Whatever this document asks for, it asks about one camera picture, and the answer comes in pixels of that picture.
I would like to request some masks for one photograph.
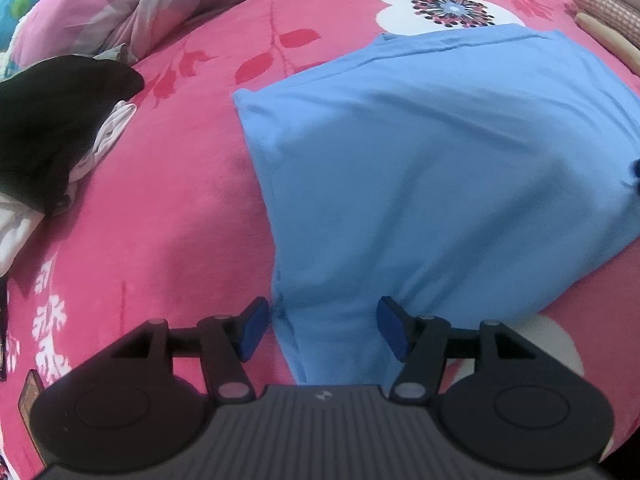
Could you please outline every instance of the pink bedsheet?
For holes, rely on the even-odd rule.
[[[640,80],[574,24],[569,2],[473,6],[493,9],[498,23],[558,28],[640,91]],[[148,318],[192,326],[269,295],[273,241],[231,93],[361,48],[399,23],[405,33],[445,28],[412,12],[410,0],[249,0],[169,38],[136,66],[147,86],[127,131],[74,208],[44,223],[12,271],[0,446],[20,478],[41,469],[16,407],[30,368],[51,384]],[[517,327],[609,397],[611,449],[640,414],[638,269],[635,242]],[[258,390],[291,380],[271,333],[247,369]],[[178,361],[176,370],[202,387],[196,361]],[[452,365],[447,383],[467,372],[467,363]]]

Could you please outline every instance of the flower print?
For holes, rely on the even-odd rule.
[[[519,10],[526,16],[538,16],[551,21],[553,16],[553,7],[541,4],[536,0],[511,0],[513,8]]]
[[[31,335],[38,343],[35,361],[47,386],[71,371],[69,359],[56,351],[54,340],[65,323],[65,302],[57,295],[49,296],[47,304],[37,308],[33,319]]]
[[[390,6],[376,16],[378,25],[400,36],[447,28],[476,28],[517,23],[512,12],[485,0],[382,0]]]

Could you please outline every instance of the bed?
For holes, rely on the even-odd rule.
[[[570,0],[451,1],[487,9],[479,19],[495,24],[558,29],[640,93],[640,80],[575,25]],[[15,478],[42,469],[17,409],[31,368],[52,384],[144,320],[193,326],[270,296],[274,245],[231,94],[335,59],[381,32],[447,25],[438,16],[416,20],[412,0],[246,0],[136,54],[146,86],[125,134],[74,207],[41,225],[10,272],[0,452]],[[606,394],[616,418],[606,453],[640,424],[639,263],[636,241],[515,326]],[[177,360],[175,370],[204,388],[197,361]],[[257,391],[292,383],[271,332],[246,370]],[[446,384],[471,370],[451,364]]]

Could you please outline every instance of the red leaf pattern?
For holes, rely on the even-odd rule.
[[[154,95],[158,101],[162,99],[167,99],[175,92],[175,70],[171,67],[166,71],[166,73],[161,77],[158,84],[154,87]]]
[[[196,61],[204,62],[209,61],[210,59],[214,59],[217,56],[207,56],[201,50],[193,50],[192,52],[185,52],[182,55],[182,59],[178,63],[178,70],[180,71],[180,75],[183,77],[193,77],[196,75],[194,70],[194,64]]]
[[[312,41],[319,40],[320,34],[314,31],[312,28],[299,28],[298,30],[292,30],[280,35],[280,44],[284,48],[297,48],[299,46],[305,46]]]
[[[552,19],[553,8],[541,4],[536,0],[511,0],[511,4],[529,17],[537,16],[539,18],[545,18],[546,20]]]
[[[255,57],[252,57],[249,61],[245,61],[236,70],[236,84],[246,83],[264,74],[270,69],[273,64],[273,55],[271,52],[263,52]]]

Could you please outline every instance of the black cloth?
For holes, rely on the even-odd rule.
[[[118,101],[144,88],[117,61],[60,56],[0,82],[0,192],[50,214]]]

